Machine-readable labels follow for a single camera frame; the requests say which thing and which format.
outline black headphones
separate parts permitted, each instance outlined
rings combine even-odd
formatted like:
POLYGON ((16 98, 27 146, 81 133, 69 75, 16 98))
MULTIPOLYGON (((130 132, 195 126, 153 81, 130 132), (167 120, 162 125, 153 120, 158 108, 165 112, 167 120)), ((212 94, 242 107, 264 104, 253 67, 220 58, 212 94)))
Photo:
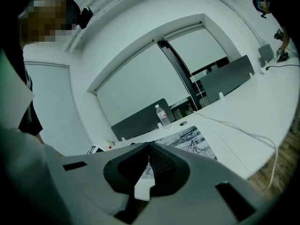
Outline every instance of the black headphones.
POLYGON ((67 2, 71 5, 67 8, 67 29, 70 29, 72 24, 79 25, 82 29, 85 29, 93 16, 93 12, 89 7, 85 7, 81 12, 74 0, 67 0, 67 2))
POLYGON ((266 14, 261 10, 261 8, 259 8, 258 4, 259 2, 262 2, 262 1, 267 1, 267 0, 253 0, 253 5, 254 7, 256 8, 257 12, 260 12, 262 13, 262 15, 260 15, 262 18, 265 18, 267 19, 266 17, 266 14))

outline hand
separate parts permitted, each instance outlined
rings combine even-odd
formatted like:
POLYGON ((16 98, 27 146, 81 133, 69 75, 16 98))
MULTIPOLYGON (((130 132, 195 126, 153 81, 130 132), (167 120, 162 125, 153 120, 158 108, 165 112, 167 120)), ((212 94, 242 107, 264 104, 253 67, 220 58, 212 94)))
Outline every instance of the hand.
POLYGON ((277 50, 277 52, 276 52, 276 56, 278 57, 278 56, 280 56, 280 55, 284 55, 284 51, 282 50, 282 48, 280 47, 278 50, 277 50))

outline wooden floor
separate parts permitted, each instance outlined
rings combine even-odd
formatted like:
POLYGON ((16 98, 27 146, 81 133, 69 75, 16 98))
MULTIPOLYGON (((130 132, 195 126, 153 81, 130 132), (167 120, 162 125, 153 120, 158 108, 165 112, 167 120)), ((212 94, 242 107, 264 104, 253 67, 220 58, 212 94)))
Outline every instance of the wooden floor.
POLYGON ((278 149, 278 159, 271 187, 265 190, 270 182, 275 155, 273 155, 263 168, 248 179, 255 188, 262 192, 262 195, 268 201, 271 201, 285 191, 297 167, 300 156, 300 120, 298 124, 297 133, 293 134, 290 131, 278 149))

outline plastic bottle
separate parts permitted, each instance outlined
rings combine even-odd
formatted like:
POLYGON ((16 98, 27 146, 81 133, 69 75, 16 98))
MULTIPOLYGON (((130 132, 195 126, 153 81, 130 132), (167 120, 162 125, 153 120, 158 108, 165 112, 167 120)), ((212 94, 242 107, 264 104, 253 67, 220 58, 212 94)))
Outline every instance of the plastic bottle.
POLYGON ((158 115, 161 124, 164 126, 164 128, 170 128, 172 126, 170 120, 168 119, 165 111, 157 104, 156 107, 156 114, 158 115))
POLYGON ((115 142, 114 142, 114 141, 108 140, 106 137, 104 137, 104 138, 105 138, 105 145, 106 145, 106 147, 107 147, 108 149, 112 149, 113 146, 115 145, 115 142))

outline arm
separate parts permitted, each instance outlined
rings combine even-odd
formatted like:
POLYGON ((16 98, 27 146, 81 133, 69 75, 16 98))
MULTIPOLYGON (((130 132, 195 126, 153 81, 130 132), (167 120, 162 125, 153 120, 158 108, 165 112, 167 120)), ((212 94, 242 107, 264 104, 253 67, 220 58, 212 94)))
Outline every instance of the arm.
POLYGON ((41 135, 40 135, 39 133, 36 134, 36 138, 39 140, 39 142, 40 142, 41 144, 45 144, 44 141, 43 141, 43 139, 42 139, 42 137, 41 137, 41 135))
POLYGON ((287 48, 287 46, 289 45, 289 42, 290 42, 290 36, 287 33, 287 30, 285 27, 282 27, 282 30, 283 30, 283 43, 281 45, 281 50, 283 52, 285 52, 285 49, 287 48))
MULTIPOLYGON (((43 139, 42 139, 42 137, 41 137, 41 135, 40 135, 39 133, 36 134, 36 138, 39 140, 39 142, 40 142, 42 145, 45 144, 44 141, 43 141, 43 139)), ((58 152, 57 150, 55 150, 55 151, 56 151, 56 154, 57 154, 58 157, 64 157, 64 155, 62 155, 60 152, 58 152)))

